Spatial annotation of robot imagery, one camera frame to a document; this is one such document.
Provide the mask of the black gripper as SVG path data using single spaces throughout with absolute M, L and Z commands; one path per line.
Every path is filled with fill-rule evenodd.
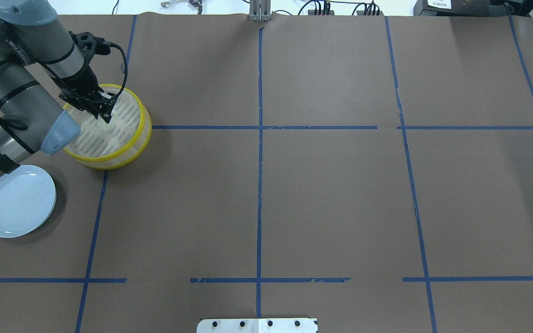
M 82 66 L 78 72 L 58 79 L 59 97 L 80 111 L 86 111 L 102 124 L 110 124 L 112 110 L 120 96 L 119 92 L 106 92 L 98 84 L 91 66 Z

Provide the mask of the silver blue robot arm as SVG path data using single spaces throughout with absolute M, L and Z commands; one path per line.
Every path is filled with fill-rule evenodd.
M 42 66 L 61 100 L 109 123 L 120 93 L 99 86 L 90 62 L 113 48 L 121 50 L 90 32 L 66 30 L 46 0 L 0 0 L 0 177 L 36 152 L 56 154 L 81 132 L 27 66 Z

